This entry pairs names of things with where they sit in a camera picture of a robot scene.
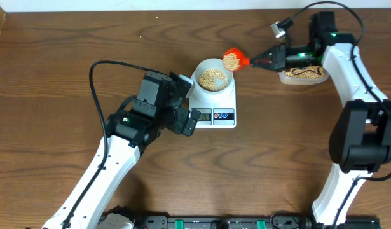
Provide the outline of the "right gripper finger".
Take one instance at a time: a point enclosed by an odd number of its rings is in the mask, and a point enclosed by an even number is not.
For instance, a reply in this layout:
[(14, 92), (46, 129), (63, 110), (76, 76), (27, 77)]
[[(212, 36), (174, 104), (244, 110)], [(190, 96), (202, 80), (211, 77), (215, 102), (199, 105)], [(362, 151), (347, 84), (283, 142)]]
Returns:
[(251, 60), (250, 65), (261, 69), (275, 69), (275, 65), (271, 60)]
[(257, 54), (255, 57), (250, 59), (250, 62), (269, 62), (274, 59), (277, 46), (272, 46), (263, 53)]

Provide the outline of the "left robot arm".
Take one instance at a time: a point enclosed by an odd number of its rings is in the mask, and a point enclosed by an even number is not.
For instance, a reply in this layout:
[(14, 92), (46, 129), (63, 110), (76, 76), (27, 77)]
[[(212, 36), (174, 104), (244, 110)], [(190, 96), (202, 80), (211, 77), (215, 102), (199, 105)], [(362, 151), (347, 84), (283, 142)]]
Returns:
[(109, 116), (94, 159), (44, 228), (95, 228), (117, 187), (147, 146), (167, 128), (191, 136), (200, 112), (182, 106), (195, 87), (184, 75), (145, 73), (139, 94)]

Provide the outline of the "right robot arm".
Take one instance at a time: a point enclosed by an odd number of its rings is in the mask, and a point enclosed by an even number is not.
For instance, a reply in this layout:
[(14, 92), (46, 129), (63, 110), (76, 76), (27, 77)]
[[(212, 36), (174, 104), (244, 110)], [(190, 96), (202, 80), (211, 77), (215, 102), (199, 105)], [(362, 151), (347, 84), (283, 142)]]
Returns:
[(293, 17), (271, 29), (281, 41), (251, 58), (250, 65), (275, 72), (321, 66), (331, 77), (343, 110), (329, 138), (333, 162), (327, 181), (312, 204), (307, 228), (347, 228), (347, 210), (366, 181), (382, 182), (391, 172), (374, 177), (391, 161), (391, 100), (374, 84), (360, 58), (360, 39), (336, 28), (334, 13), (310, 17), (308, 44), (291, 46), (287, 30)]

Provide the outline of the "red plastic measuring scoop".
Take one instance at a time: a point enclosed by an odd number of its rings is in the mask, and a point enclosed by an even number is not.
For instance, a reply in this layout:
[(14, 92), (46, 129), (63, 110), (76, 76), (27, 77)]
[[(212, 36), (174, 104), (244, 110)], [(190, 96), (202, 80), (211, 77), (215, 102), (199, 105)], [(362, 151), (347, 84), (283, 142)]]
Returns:
[(230, 48), (223, 55), (223, 66), (231, 71), (240, 71), (245, 66), (250, 66), (250, 59), (238, 48)]

